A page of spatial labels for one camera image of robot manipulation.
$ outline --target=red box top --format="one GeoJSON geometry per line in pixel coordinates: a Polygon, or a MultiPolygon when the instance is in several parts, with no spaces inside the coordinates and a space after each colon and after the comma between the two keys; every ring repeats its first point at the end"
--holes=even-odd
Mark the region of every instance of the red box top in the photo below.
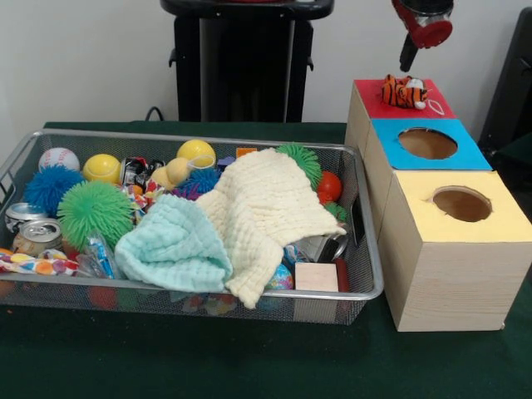
{"type": "Polygon", "coordinates": [[[362,97],[367,114],[371,119],[455,119],[455,113],[449,107],[445,97],[440,93],[434,82],[430,79],[423,79],[423,81],[425,82],[426,89],[429,91],[424,110],[399,108],[384,103],[382,101],[382,85],[384,84],[384,79],[357,80],[355,84],[362,97]],[[438,111],[441,108],[443,115],[434,111],[430,105],[438,111]]]}

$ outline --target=white wall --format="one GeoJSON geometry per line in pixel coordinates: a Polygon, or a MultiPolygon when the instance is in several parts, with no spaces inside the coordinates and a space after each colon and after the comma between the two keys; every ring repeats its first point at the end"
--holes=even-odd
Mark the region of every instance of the white wall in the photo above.
{"type": "MultiPolygon", "coordinates": [[[[336,3],[314,23],[306,121],[345,121],[355,77],[401,75],[405,30],[391,2],[336,3]]],[[[530,0],[456,3],[453,35],[420,52],[411,73],[434,79],[478,136],[530,0]]],[[[176,118],[175,70],[167,67],[173,46],[173,17],[156,0],[1,0],[0,160],[46,121],[139,120],[152,105],[176,118]]]]}

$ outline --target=tiger toy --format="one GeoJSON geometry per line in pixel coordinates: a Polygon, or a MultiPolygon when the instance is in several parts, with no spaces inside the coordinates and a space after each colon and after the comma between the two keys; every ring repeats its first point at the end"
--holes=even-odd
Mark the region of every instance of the tiger toy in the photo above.
{"type": "Polygon", "coordinates": [[[427,89],[421,79],[411,76],[396,79],[393,75],[387,75],[384,79],[382,100],[390,106],[424,110],[427,97],[427,89]]]}

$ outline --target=table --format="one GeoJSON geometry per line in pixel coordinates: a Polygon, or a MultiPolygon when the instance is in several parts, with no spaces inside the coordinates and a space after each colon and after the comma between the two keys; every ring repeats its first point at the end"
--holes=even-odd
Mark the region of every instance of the table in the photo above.
{"type": "MultiPolygon", "coordinates": [[[[342,142],[345,125],[49,123],[46,127],[342,142]]],[[[398,333],[386,299],[351,326],[0,307],[11,397],[532,395],[532,285],[498,332],[398,333]]]]}

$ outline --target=wire mesh basket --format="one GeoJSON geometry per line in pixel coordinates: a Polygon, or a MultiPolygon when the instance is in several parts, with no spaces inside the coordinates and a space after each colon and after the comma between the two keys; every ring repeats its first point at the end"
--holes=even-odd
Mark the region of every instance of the wire mesh basket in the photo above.
{"type": "MultiPolygon", "coordinates": [[[[107,153],[121,160],[143,156],[171,160],[179,146],[192,137],[141,135],[116,132],[42,130],[28,135],[0,169],[0,218],[22,200],[25,184],[37,171],[42,153],[68,148],[81,164],[94,154],[107,153]]],[[[259,150],[281,142],[204,138],[221,159],[234,156],[237,147],[259,150]]],[[[249,318],[287,322],[351,324],[366,301],[381,294],[382,271],[367,194],[362,158],[343,145],[304,144],[316,151],[324,170],[342,180],[338,203],[348,213],[347,263],[349,293],[301,290],[266,290],[258,308],[249,310],[229,293],[189,294],[168,291],[130,280],[109,280],[36,274],[0,274],[0,303],[48,308],[101,309],[118,312],[249,318]]],[[[14,235],[2,223],[0,247],[9,248],[14,235]]]]}

